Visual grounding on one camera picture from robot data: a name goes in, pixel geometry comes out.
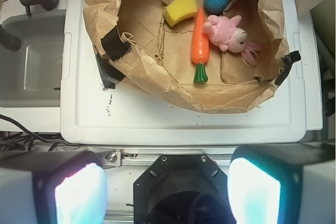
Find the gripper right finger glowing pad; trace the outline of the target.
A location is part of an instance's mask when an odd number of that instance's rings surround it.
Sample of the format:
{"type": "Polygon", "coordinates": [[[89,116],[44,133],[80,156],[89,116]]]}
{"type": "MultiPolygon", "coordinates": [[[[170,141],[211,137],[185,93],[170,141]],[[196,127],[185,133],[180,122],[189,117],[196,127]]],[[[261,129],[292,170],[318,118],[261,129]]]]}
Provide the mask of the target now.
{"type": "Polygon", "coordinates": [[[227,191],[237,223],[335,223],[335,145],[241,145],[227,191]]]}

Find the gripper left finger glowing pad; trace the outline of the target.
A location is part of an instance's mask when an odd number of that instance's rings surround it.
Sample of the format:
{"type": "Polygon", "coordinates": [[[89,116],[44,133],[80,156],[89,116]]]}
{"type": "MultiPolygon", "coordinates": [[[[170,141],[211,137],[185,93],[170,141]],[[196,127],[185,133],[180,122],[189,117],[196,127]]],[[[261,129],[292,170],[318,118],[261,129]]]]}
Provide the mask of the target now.
{"type": "Polygon", "coordinates": [[[1,223],[103,223],[107,205],[92,151],[1,153],[1,223]]]}

